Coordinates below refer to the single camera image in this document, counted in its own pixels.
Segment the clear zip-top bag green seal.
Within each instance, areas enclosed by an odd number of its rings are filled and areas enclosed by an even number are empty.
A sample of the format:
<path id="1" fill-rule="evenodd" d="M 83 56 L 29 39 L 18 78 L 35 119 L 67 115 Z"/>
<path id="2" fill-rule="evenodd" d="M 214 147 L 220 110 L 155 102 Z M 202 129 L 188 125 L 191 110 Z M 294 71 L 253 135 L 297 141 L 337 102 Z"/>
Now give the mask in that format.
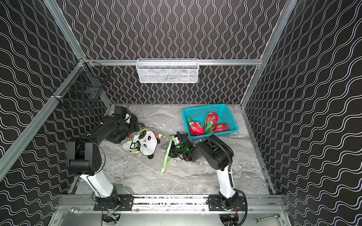
<path id="1" fill-rule="evenodd" d="M 134 156 L 151 169 L 164 174 L 173 161 L 169 157 L 174 136 L 169 136 L 152 128 L 143 128 L 134 132 L 121 142 L 126 153 Z"/>

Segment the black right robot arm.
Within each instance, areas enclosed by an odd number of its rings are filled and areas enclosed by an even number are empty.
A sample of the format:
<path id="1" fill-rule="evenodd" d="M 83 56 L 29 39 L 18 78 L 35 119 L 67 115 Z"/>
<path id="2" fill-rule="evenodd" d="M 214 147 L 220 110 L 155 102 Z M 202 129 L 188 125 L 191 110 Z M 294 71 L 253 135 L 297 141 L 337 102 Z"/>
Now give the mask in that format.
<path id="1" fill-rule="evenodd" d="M 237 205 L 239 193 L 232 178 L 234 152 L 216 135 L 205 137 L 198 143 L 192 144 L 187 134 L 178 133 L 171 138 L 168 156 L 179 157 L 186 162 L 194 162 L 204 157 L 216 170 L 219 181 L 219 203 L 216 207 L 232 210 Z"/>

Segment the red dragon fruit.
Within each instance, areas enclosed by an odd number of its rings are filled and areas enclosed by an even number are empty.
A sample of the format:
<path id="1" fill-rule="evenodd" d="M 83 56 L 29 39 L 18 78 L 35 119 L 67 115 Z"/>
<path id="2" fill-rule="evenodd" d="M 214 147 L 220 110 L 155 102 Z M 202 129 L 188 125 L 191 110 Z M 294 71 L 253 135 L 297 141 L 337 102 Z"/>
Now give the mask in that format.
<path id="1" fill-rule="evenodd" d="M 219 122 L 219 115 L 217 113 L 209 113 L 206 117 L 206 127 L 213 127 Z"/>
<path id="2" fill-rule="evenodd" d="M 220 132 L 226 132 L 229 131 L 230 128 L 227 124 L 225 123 L 220 123 L 215 125 L 212 129 L 211 129 L 211 133 L 220 133 Z"/>
<path id="3" fill-rule="evenodd" d="M 187 117 L 186 119 L 189 125 L 189 131 L 193 136 L 201 136 L 205 134 L 205 129 L 201 123 L 195 122 L 189 117 Z"/>

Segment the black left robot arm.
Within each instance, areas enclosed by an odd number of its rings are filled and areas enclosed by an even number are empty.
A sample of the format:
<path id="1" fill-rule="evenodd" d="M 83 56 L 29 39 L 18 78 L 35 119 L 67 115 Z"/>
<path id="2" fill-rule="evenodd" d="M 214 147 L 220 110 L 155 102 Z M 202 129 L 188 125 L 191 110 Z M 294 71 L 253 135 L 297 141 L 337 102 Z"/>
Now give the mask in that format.
<path id="1" fill-rule="evenodd" d="M 117 189 L 103 173 L 106 153 L 100 144 L 104 140 L 120 144 L 144 126 L 127 107 L 116 106 L 114 112 L 104 116 L 91 132 L 67 142 L 67 167 L 92 188 L 94 201 L 101 210 L 115 209 L 120 201 Z"/>

